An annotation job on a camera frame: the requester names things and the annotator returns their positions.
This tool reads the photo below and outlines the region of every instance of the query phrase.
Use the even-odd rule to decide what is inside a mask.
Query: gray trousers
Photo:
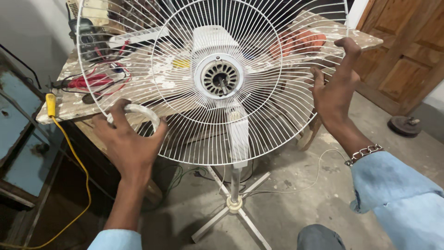
[[[297,235],[297,250],[346,250],[339,235],[323,225],[304,227]]]

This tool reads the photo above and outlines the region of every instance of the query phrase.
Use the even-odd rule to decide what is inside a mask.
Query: green wire
[[[153,211],[153,210],[158,209],[158,208],[163,204],[163,202],[166,200],[166,198],[167,198],[168,195],[170,194],[171,190],[174,189],[174,188],[176,188],[177,186],[179,186],[180,182],[182,181],[182,178],[185,176],[186,173],[191,172],[191,171],[199,171],[199,170],[202,170],[202,171],[204,172],[204,173],[203,173],[203,176],[205,176],[205,175],[208,173],[208,170],[207,170],[206,168],[203,168],[203,167],[195,167],[195,168],[189,169],[189,170],[187,170],[187,171],[184,172],[184,171],[183,171],[183,167],[182,167],[181,165],[168,165],[168,166],[166,166],[166,167],[163,167],[163,168],[162,168],[161,170],[159,170],[156,174],[153,174],[153,178],[156,177],[156,176],[158,176],[158,175],[159,175],[162,171],[164,171],[165,169],[167,169],[167,168],[169,168],[169,167],[173,167],[173,166],[178,167],[178,170],[176,171],[176,172],[178,172],[178,173],[175,174],[174,177],[173,177],[173,179],[171,180],[171,182],[170,182],[168,188],[166,189],[164,195],[162,196],[162,200],[159,202],[159,204],[158,204],[155,208],[150,209],[150,210],[145,210],[145,211],[143,211],[143,212],[146,212],[146,211]]]

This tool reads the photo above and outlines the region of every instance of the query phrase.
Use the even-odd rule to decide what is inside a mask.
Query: orange cloth
[[[282,56],[288,56],[291,52],[307,53],[319,52],[321,46],[325,44],[327,37],[322,33],[313,33],[306,29],[300,29],[293,32],[282,32],[279,35],[279,41],[282,46]],[[270,53],[274,59],[280,57],[281,50],[279,42],[275,41],[270,46]]]

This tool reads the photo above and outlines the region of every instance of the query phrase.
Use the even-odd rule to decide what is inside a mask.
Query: light blue shirt
[[[358,160],[352,168],[356,213],[373,210],[399,250],[444,250],[444,191],[388,152]],[[140,234],[100,232],[89,250],[141,250]]]

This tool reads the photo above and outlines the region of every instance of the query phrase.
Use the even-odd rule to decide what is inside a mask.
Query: fan guard
[[[159,155],[226,165],[276,149],[315,117],[304,80],[343,57],[333,42],[348,35],[335,23],[346,15],[346,0],[82,0],[77,30],[82,18],[101,26],[79,32],[77,50],[85,78],[115,80],[100,91],[86,80],[101,112],[120,98],[148,106],[170,127]],[[145,117],[127,118],[153,133]]]

